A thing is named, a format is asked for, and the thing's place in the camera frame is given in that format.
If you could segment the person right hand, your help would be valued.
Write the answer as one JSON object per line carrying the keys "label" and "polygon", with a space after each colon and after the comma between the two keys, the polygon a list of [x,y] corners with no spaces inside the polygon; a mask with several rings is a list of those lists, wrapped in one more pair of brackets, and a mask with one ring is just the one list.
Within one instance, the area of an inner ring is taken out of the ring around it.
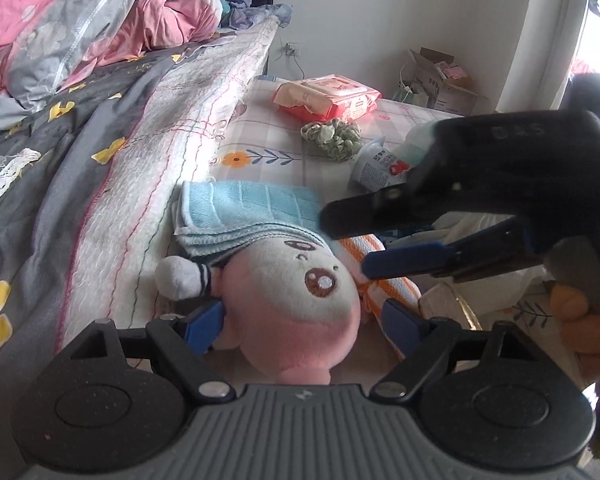
{"label": "person right hand", "polygon": [[583,292],[562,284],[550,293],[550,310],[562,326],[562,342],[578,356],[582,376],[600,393],[600,313]]}

